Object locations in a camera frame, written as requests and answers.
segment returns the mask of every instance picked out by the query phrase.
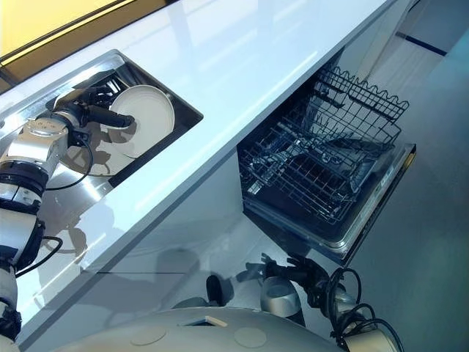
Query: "white plate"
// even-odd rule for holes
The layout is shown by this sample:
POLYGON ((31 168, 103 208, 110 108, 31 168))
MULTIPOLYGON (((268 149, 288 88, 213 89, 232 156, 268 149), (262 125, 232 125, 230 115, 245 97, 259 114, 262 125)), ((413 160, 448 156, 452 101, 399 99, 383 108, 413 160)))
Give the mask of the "white plate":
POLYGON ((126 89, 109 110, 135 118, 127 128, 108 129, 115 148, 131 158, 138 158, 174 129, 171 101, 152 86, 138 85, 126 89))
MULTIPOLYGON (((88 123, 91 131, 89 146, 93 152, 94 163, 90 175, 112 176, 124 169, 133 159, 118 151, 106 132, 101 131, 100 124, 88 123)), ((84 174, 88 168, 89 154, 86 148, 70 147, 61 162, 73 171, 84 174)))

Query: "plate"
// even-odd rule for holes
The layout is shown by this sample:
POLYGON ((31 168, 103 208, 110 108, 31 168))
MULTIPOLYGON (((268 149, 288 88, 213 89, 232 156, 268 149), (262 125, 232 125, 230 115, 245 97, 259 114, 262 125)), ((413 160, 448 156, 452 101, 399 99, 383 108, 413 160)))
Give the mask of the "plate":
POLYGON ((109 110, 135 118, 127 128, 108 128, 114 147, 131 158, 138 158, 174 129, 173 105, 153 86, 138 85, 126 89, 109 110))

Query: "yellow wall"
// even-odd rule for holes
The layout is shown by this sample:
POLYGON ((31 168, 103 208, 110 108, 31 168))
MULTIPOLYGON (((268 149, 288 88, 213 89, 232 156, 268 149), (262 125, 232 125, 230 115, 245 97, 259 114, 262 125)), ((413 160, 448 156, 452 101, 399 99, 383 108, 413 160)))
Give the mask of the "yellow wall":
POLYGON ((0 56, 113 0, 0 0, 0 56))

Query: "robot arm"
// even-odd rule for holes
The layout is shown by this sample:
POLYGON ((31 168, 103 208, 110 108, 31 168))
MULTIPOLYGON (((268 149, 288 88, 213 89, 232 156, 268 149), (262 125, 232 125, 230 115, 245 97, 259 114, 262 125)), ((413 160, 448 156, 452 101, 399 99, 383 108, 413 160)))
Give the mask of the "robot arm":
POLYGON ((16 276, 39 251, 45 224, 37 211, 57 164, 68 147, 86 145, 88 122, 114 127, 133 122, 100 106, 106 97, 105 87, 72 91, 52 112, 28 121, 0 157, 0 336, 11 341, 21 329, 16 276))

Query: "dishwasher rack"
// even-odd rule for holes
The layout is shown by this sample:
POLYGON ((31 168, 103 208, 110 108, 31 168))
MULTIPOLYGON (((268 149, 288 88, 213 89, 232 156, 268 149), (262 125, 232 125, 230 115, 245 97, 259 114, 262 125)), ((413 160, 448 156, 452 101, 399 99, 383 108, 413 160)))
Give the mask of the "dishwasher rack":
POLYGON ((335 224, 393 149, 401 132, 395 122, 409 103, 339 67, 322 68, 312 81, 238 148, 243 194, 277 204, 286 197, 301 212, 335 224))

